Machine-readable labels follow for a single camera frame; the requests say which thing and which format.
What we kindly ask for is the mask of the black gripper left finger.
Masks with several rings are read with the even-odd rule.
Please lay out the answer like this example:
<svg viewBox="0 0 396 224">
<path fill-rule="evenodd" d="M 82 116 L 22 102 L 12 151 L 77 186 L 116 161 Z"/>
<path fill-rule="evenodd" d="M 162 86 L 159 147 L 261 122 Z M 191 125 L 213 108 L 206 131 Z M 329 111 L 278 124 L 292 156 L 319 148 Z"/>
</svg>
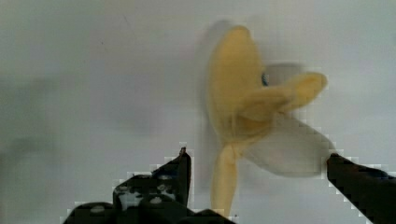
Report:
<svg viewBox="0 0 396 224">
<path fill-rule="evenodd" d="M 117 185 L 112 201 L 83 203 L 63 224 L 236 224 L 219 213 L 188 208 L 191 156 L 177 157 L 148 175 L 134 175 Z"/>
</svg>

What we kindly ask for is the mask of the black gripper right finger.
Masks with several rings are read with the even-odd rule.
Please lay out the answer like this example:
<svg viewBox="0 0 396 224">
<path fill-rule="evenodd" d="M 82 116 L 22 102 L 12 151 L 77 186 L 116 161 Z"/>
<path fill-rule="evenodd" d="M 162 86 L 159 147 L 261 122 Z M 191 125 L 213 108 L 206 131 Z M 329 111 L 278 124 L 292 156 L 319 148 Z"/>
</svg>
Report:
<svg viewBox="0 0 396 224">
<path fill-rule="evenodd" d="M 337 153 L 327 160 L 328 180 L 373 224 L 396 223 L 395 177 Z"/>
</svg>

